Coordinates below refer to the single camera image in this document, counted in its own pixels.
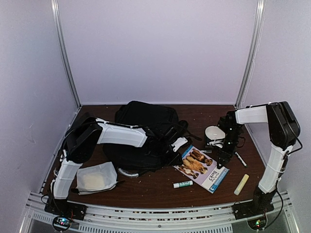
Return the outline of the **dog picture book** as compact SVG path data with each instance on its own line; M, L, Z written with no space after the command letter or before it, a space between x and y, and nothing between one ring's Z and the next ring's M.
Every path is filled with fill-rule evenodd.
M189 146L181 157L182 164L174 166L174 168L210 193L217 190L229 172L228 168L217 165L217 161L193 145Z

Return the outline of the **black student backpack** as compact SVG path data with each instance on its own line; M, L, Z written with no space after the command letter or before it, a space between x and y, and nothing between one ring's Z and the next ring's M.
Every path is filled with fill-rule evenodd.
M96 121L102 129L98 143L109 161L116 169L135 171L140 176L166 165L154 146L157 137L150 127L157 122L186 120L180 119L172 107L133 100L119 108L113 122Z

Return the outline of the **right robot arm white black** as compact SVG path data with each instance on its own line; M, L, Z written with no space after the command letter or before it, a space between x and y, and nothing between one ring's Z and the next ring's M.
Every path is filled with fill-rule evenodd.
M229 111L218 121L218 128L225 133L222 147L217 152L217 167L226 165L232 158L245 124L266 123L269 129L271 153L263 177L256 187L249 210L260 214L272 201L277 184L284 173L293 147L299 143L299 123L286 101L273 102Z

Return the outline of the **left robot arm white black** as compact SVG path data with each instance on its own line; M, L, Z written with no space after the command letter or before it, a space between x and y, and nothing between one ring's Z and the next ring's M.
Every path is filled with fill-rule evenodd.
M66 133L62 143L62 159L55 180L51 183L50 205L60 216L70 211L69 189L78 170L102 145L105 154L117 167L138 173L158 170L165 164L181 164L179 148L187 143L183 136L188 122L156 121L128 125L101 118L87 117Z

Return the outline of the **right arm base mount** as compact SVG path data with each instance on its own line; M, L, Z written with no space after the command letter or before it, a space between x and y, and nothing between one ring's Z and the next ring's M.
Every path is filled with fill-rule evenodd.
M235 219L243 219L249 218L257 215L263 215L265 212L270 212L274 210L274 206L272 204L268 204L263 208L255 208L252 201L243 202L243 203L235 203L232 206L233 214Z

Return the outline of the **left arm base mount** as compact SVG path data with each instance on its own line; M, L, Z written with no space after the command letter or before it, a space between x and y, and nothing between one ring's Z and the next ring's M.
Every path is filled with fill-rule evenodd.
M87 207L82 204L65 202L55 205L53 202L45 205L44 211L73 220L84 220Z

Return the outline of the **white pouch with zipper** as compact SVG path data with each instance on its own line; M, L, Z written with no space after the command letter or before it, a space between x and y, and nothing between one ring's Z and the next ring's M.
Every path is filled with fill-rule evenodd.
M113 189L117 181L117 173L112 162L96 166L80 168L76 174L77 186L71 192L88 195Z

